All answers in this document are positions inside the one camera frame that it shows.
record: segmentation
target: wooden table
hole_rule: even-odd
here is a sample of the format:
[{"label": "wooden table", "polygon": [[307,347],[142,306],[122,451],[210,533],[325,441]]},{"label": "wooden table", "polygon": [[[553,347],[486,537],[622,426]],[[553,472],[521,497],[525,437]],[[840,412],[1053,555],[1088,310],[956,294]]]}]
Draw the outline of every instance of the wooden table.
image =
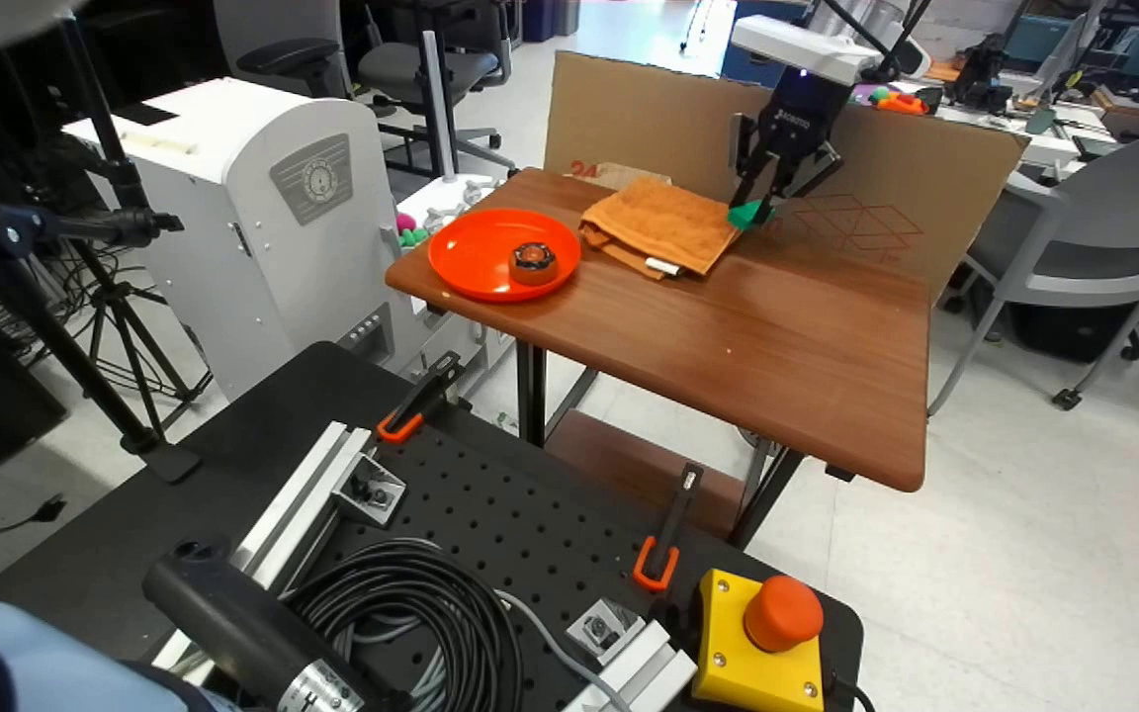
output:
[{"label": "wooden table", "polygon": [[[606,189],[525,172],[479,209],[521,206],[578,230],[598,197]],[[645,282],[583,252],[550,301],[483,306],[450,294],[413,249],[388,284],[516,338],[516,426],[531,442],[540,442],[545,347],[788,442],[732,529],[748,541],[801,456],[897,491],[917,491],[923,472],[923,284],[840,243],[792,243],[793,224],[743,232],[705,282]]]}]

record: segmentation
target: desk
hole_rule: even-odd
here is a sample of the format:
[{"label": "desk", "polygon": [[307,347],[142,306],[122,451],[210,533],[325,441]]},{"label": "desk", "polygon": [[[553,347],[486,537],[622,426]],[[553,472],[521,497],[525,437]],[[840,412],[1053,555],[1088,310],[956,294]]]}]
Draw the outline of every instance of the desk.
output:
[{"label": "desk", "polygon": [[[521,206],[578,230],[606,189],[516,176],[483,206]],[[748,541],[800,456],[917,491],[923,472],[927,297],[839,243],[788,243],[782,223],[738,236],[705,282],[645,282],[583,252],[570,288],[533,306],[453,297],[424,249],[388,282],[516,338],[521,437],[540,442],[540,347],[719,414],[793,456],[738,517]]]},{"label": "desk", "polygon": [[[197,476],[190,476],[177,487],[164,487],[158,478],[130,478],[101,504],[93,504],[85,514],[80,514],[69,526],[64,526],[53,537],[47,537],[39,550],[19,558],[10,568],[0,575],[0,603],[10,603],[69,636],[122,658],[122,661],[147,661],[169,633],[169,623],[136,594],[142,575],[148,563],[169,555],[177,541],[235,541],[259,507],[275,493],[275,487],[288,478],[288,472],[301,463],[301,456],[310,447],[310,441],[325,431],[325,423],[365,423],[372,426],[405,385],[397,385],[388,373],[376,373],[372,363],[341,352],[341,347],[307,347],[296,361],[288,361],[280,373],[274,373],[263,385],[245,390],[235,402],[227,402],[216,419],[210,419],[200,431],[185,441],[190,451],[204,458]],[[525,487],[539,487],[539,493],[556,493],[556,510],[525,510],[525,524],[511,517],[486,517],[474,510],[459,510],[450,529],[479,529],[474,537],[496,537],[507,533],[511,547],[531,547],[531,537],[516,537],[521,526],[531,529],[533,517],[553,529],[556,547],[561,537],[598,537],[602,529],[611,529],[615,555],[606,563],[594,563],[590,588],[566,584],[570,599],[581,603],[581,608],[594,599],[611,599],[622,605],[645,608],[645,599],[629,584],[629,558],[640,541],[645,526],[656,524],[656,514],[645,514],[636,507],[623,507],[615,497],[602,497],[581,478],[573,478],[561,463],[550,456],[462,414],[441,406],[432,426],[417,437],[424,447],[466,447],[466,456],[450,467],[453,487],[471,491],[479,478],[521,478],[511,484],[511,497],[525,497]],[[424,451],[405,451],[405,478],[424,476]],[[446,493],[450,484],[433,484],[441,491],[426,491],[409,478],[409,493],[397,507],[390,533],[432,533],[433,493]],[[507,568],[516,568],[521,558],[511,550],[507,558],[488,558],[486,580],[496,580]],[[767,567],[715,541],[705,533],[682,537],[682,567],[673,584],[673,603],[690,603],[697,575],[705,567],[738,568],[751,579],[764,579]],[[545,584],[561,579],[516,579],[511,580],[516,594],[525,584]],[[850,682],[856,678],[856,649],[863,649],[863,626],[854,608],[823,599],[827,608],[827,633],[823,633],[823,666],[829,678]],[[539,661],[533,633],[521,633],[521,646],[531,646],[525,661]],[[550,695],[573,695],[581,682],[573,682],[566,669],[556,669],[556,682],[540,683]]]},{"label": "desk", "polygon": [[1100,124],[1100,106],[1083,106],[1083,103],[1061,103],[1057,120],[1066,125],[1062,129],[1041,129],[1041,133],[1028,133],[1025,120],[985,116],[985,111],[964,111],[964,106],[937,106],[937,120],[1018,133],[1018,139],[1028,139],[1018,165],[1041,165],[1041,172],[1057,172],[1057,176],[1074,176],[1074,165],[1070,165],[1070,162],[1078,162],[1074,139],[1116,143],[1109,129]]}]

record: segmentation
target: black wheel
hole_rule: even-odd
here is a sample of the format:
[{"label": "black wheel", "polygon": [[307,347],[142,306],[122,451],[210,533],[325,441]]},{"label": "black wheel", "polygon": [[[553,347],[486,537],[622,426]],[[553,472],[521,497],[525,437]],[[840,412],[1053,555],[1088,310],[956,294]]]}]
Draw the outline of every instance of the black wheel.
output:
[{"label": "black wheel", "polygon": [[1061,389],[1061,390],[1053,394],[1053,402],[1057,402],[1061,412],[1074,412],[1078,401],[1083,401],[1083,394],[1070,390],[1070,389]]}]

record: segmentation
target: cable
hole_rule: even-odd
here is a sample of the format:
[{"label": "cable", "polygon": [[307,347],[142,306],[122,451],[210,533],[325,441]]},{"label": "cable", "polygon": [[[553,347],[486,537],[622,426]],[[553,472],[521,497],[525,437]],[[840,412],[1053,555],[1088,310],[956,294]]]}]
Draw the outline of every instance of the cable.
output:
[{"label": "cable", "polygon": [[829,691],[833,691],[833,687],[847,687],[847,691],[856,699],[863,712],[877,712],[872,699],[868,699],[868,691],[863,691],[863,687],[850,683],[850,682],[829,678],[827,687],[829,687]]},{"label": "cable", "polygon": [[438,649],[405,691],[413,712],[521,710],[521,661],[511,616],[479,579],[424,541],[365,550],[284,603],[346,661],[367,640],[390,640],[390,628],[405,633],[405,623],[432,633]]},{"label": "cable", "polygon": [[9,529],[23,529],[31,524],[53,524],[64,514],[64,493],[51,493],[47,504],[39,504],[28,517],[3,524],[0,533]]},{"label": "cable", "polygon": [[516,608],[521,616],[531,616],[531,626],[533,626],[539,636],[553,649],[553,658],[556,658],[573,678],[581,678],[583,683],[602,687],[602,691],[607,695],[607,710],[615,710],[615,712],[629,712],[629,710],[632,710],[611,683],[606,683],[598,673],[590,673],[581,661],[573,661],[573,658],[556,646],[556,636],[540,626],[540,616],[539,616],[521,599],[513,599],[513,594],[507,594],[507,588],[495,588],[495,599],[496,599],[500,605]]},{"label": "cable", "polygon": [[877,712],[868,691],[854,687],[854,699],[863,703],[863,712]]}]

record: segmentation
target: cardboard box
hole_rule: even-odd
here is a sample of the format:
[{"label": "cardboard box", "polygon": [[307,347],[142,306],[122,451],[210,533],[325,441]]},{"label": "cardboard box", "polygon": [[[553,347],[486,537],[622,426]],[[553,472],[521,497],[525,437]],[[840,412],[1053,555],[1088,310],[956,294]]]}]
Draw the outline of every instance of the cardboard box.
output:
[{"label": "cardboard box", "polygon": [[[623,162],[732,197],[735,116],[764,103],[764,86],[556,50],[545,172]],[[782,232],[793,269],[854,263],[927,301],[1025,156],[1017,133],[863,106],[847,106],[833,148],[847,165],[757,230]]]}]

